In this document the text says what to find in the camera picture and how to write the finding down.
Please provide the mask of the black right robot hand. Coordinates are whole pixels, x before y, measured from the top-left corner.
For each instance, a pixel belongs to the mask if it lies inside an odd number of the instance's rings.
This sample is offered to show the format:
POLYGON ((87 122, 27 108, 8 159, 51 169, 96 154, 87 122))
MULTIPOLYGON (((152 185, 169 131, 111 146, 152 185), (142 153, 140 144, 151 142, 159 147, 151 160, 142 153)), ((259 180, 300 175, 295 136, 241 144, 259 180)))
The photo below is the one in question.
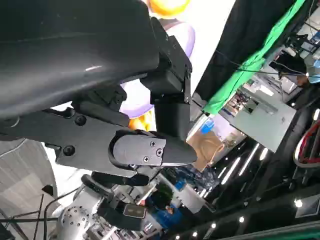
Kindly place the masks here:
POLYGON ((89 189, 104 197, 108 202, 111 202, 115 196, 114 192, 102 184, 95 181, 90 175, 84 174, 81 177, 82 183, 89 189))

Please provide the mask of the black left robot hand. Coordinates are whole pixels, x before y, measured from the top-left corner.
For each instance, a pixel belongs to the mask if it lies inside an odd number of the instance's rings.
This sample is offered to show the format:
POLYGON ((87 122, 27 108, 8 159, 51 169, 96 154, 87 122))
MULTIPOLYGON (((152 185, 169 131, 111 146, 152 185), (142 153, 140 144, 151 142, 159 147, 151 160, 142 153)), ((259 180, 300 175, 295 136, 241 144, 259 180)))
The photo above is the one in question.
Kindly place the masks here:
POLYGON ((140 0, 3 0, 0 134, 47 144, 63 166, 132 179, 131 165, 196 161, 187 143, 192 64, 140 0), (131 130, 122 84, 150 90, 156 131, 131 130))

